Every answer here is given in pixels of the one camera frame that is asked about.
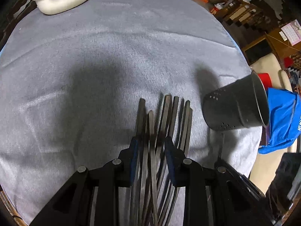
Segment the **dark chopstick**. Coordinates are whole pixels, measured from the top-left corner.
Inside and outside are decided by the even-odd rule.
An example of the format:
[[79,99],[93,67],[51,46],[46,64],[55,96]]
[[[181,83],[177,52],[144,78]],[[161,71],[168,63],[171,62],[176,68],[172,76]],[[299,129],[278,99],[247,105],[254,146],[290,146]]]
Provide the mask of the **dark chopstick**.
[[148,143],[143,149],[142,175],[141,184],[145,185],[141,188],[139,225],[148,225],[153,222],[158,225],[157,212],[157,165],[162,149],[162,138],[165,135],[168,126],[168,113],[171,104],[171,96],[164,97],[163,109],[158,134],[155,133],[154,113],[149,111],[146,119],[146,137]]
[[157,138],[157,150],[156,156],[159,162],[159,168],[157,172],[157,198],[159,199],[158,208],[158,225],[160,215],[163,209],[164,201],[166,199],[168,191],[169,172],[167,169],[167,161],[165,156],[164,140],[169,137],[172,138],[176,125],[176,116],[178,113],[179,97],[166,95],[164,97],[164,103],[162,108],[161,120],[159,125],[159,134]]
[[148,130],[149,130],[149,143],[150,143],[150,205],[154,225],[158,225],[158,212],[157,212],[157,162],[155,151],[155,122],[154,113],[152,110],[148,113]]
[[145,120],[145,99],[139,99],[137,120],[136,120],[136,137],[138,139],[138,156],[136,164],[135,179],[131,188],[131,204],[130,204],[130,225],[138,225],[139,216],[139,199],[140,199],[140,174],[141,174],[141,153],[143,147]]
[[[178,141],[175,143],[175,147],[180,150],[185,150],[186,137],[188,131],[188,122],[189,122],[189,112],[190,112],[190,101],[186,101],[183,107],[183,114],[181,121],[179,122],[179,127],[181,128],[179,132]],[[159,225],[168,225],[171,219],[174,206],[176,204],[176,199],[178,197],[178,189],[172,185],[171,181],[168,182],[168,191],[166,199],[164,201],[163,209],[160,215]]]
[[[188,154],[188,149],[189,149],[189,144],[190,144],[190,135],[191,135],[191,125],[192,125],[192,109],[190,108],[186,145],[185,145],[185,150],[183,151],[185,155]],[[166,158],[168,172],[169,172],[169,180],[171,181],[171,183],[173,185],[174,172],[171,170],[170,165],[169,165],[170,162],[168,160],[169,160],[169,158]]]

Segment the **black perforated utensil holder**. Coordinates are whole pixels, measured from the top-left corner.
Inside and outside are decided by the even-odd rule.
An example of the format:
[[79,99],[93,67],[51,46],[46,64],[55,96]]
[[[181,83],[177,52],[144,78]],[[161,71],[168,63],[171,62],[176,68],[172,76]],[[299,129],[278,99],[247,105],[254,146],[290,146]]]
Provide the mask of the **black perforated utensil holder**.
[[214,131],[267,127],[269,106],[266,90],[254,71],[204,96],[203,117]]

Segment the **cream sofa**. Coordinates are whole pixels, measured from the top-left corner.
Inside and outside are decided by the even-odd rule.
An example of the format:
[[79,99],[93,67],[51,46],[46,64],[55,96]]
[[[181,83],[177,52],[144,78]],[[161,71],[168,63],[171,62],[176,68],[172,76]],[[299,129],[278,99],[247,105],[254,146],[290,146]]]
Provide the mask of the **cream sofa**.
[[[250,68],[256,73],[268,73],[271,79],[272,87],[277,89],[286,89],[292,91],[292,87],[286,71],[282,70],[276,56],[268,54],[255,63]],[[279,166],[284,153],[294,153],[297,149],[297,141],[282,150],[276,150],[265,155],[257,154],[255,163],[251,170],[250,180],[263,192],[267,189],[275,177],[276,169]]]

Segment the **blue cloth garment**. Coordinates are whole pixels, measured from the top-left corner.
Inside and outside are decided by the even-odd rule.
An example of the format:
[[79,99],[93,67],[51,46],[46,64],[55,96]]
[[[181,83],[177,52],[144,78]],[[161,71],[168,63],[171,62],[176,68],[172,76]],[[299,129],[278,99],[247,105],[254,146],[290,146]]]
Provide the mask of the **blue cloth garment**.
[[265,155],[293,145],[300,135],[300,96],[286,89],[267,89],[269,141],[259,147]]

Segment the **grey table cloth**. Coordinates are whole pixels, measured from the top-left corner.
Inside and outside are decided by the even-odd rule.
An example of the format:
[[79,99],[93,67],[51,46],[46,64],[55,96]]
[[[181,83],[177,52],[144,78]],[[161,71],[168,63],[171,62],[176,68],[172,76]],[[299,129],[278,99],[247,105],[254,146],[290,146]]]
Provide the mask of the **grey table cloth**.
[[26,223],[80,166],[116,158],[136,132],[140,99],[159,120],[167,94],[190,101],[189,157],[213,167],[218,148],[248,175],[261,128],[221,135],[203,97],[251,73],[240,49],[192,0],[88,0],[38,9],[1,53],[1,186]]

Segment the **wall calendar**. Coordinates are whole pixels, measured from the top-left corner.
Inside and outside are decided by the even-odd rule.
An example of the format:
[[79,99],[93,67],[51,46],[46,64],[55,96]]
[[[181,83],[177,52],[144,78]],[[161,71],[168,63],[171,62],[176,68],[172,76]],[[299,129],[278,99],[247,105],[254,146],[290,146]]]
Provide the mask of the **wall calendar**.
[[296,45],[301,41],[301,27],[297,19],[281,27],[291,45]]

